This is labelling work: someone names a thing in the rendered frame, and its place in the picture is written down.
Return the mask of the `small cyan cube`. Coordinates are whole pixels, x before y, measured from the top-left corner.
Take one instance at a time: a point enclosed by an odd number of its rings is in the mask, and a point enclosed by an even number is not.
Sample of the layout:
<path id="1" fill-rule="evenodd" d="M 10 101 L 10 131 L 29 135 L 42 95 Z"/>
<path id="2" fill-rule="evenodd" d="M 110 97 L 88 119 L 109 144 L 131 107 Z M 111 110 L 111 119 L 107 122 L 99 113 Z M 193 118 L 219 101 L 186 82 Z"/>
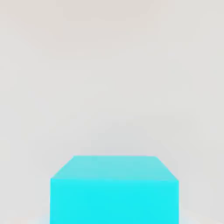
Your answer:
<path id="1" fill-rule="evenodd" d="M 154 156 L 74 156 L 50 180 L 50 224 L 179 224 L 179 181 Z"/>

